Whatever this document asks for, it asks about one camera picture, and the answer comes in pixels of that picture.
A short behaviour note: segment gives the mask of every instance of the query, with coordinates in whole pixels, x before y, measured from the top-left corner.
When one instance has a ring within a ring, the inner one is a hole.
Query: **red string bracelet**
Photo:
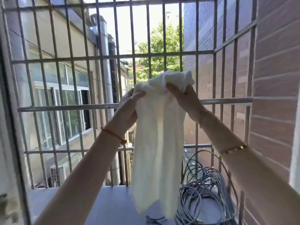
[[[122,139],[122,138],[121,138],[121,137],[119,137],[117,134],[114,134],[113,132],[111,132],[111,131],[109,131],[109,130],[106,130],[106,129],[104,129],[103,127],[101,127],[101,129],[102,129],[102,131],[105,131],[105,132],[107,132],[107,133],[109,133],[109,134],[111,134],[111,135],[115,136],[116,138],[120,139],[120,140],[121,140],[121,144],[122,144],[122,145],[124,145],[124,144],[126,144],[126,143],[127,143],[127,140],[125,140],[125,139]]]

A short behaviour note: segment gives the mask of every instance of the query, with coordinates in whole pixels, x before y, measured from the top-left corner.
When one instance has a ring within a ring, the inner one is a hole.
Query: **cable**
[[[18,33],[16,33],[15,31],[13,31],[13,30],[11,30],[11,29],[9,29],[9,30],[22,38],[22,36],[19,35]],[[32,45],[34,45],[35,47],[38,48],[38,46],[35,45],[34,43],[32,43],[31,41],[25,39],[24,37],[23,37],[23,39],[26,40],[27,42],[29,42],[30,44],[32,44]],[[51,53],[49,53],[49,52],[47,52],[47,51],[44,51],[43,49],[41,49],[41,50],[42,50],[44,53],[46,53],[46,54],[50,55],[51,57],[55,58],[55,55],[54,55],[54,54],[51,54]],[[83,75],[85,75],[85,76],[88,77],[88,75],[84,74],[83,72],[81,72],[81,71],[79,71],[79,70],[77,70],[77,71],[80,72],[81,74],[83,74]],[[118,87],[116,87],[116,86],[114,86],[114,85],[111,85],[111,84],[108,84],[108,83],[105,83],[105,84],[110,85],[110,86],[115,87],[115,88],[118,88]]]
[[[231,194],[227,190],[223,175],[214,167],[203,167],[198,161],[193,159],[196,154],[204,151],[211,153],[219,159],[219,157],[211,151],[200,150],[193,154],[188,160],[185,170],[181,173],[179,204],[175,222],[183,225],[236,224],[236,211],[231,199]],[[233,188],[238,208],[238,196],[235,188],[222,161],[221,164],[228,176],[228,181],[230,181],[230,185]],[[201,212],[202,199],[204,198],[214,199],[222,208],[222,216],[216,223],[207,224],[198,218]],[[146,216],[146,219],[162,225],[161,222],[165,217],[155,219]]]

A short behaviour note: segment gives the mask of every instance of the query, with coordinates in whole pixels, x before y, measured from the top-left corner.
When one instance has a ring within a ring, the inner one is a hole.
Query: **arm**
[[[136,122],[135,104],[144,94],[132,93],[130,90],[122,97],[117,112],[104,129],[124,136]],[[119,146],[117,137],[102,131],[34,225],[84,224]]]
[[[184,94],[172,84],[166,87],[190,118],[199,123],[219,153],[244,144],[214,114],[205,112],[192,86],[187,86]],[[300,195],[251,149],[222,154],[222,158],[267,224],[300,224]]]

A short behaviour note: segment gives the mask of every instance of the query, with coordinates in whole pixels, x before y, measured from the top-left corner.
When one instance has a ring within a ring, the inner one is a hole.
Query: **bright sky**
[[[101,2],[112,2],[113,0],[99,0]],[[95,2],[95,0],[84,0],[85,3]],[[165,12],[170,12],[169,22],[173,26],[179,24],[179,4],[166,4]],[[89,9],[89,14],[96,13],[96,9]],[[99,13],[107,22],[107,32],[115,38],[115,19],[113,8],[100,8]],[[147,42],[147,17],[146,6],[133,6],[133,30],[134,40],[137,42],[136,49],[141,42]],[[156,28],[163,21],[162,5],[149,5],[150,31]],[[131,27],[129,6],[117,7],[118,35],[120,54],[131,54]]]

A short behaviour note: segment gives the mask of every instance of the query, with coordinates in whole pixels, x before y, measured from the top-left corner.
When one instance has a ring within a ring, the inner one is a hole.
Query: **balcony floor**
[[[29,210],[34,222],[46,204],[54,196],[57,188],[35,189],[28,193]],[[205,223],[216,223],[221,218],[221,208],[213,199],[202,199],[201,214],[199,219]],[[145,213],[152,218],[162,217],[159,202],[155,202]],[[110,224],[110,225],[141,225],[151,224],[139,215],[134,207],[130,194],[130,187],[106,186],[102,187],[96,201],[88,215],[85,225]],[[162,220],[164,225],[176,225],[174,220]]]

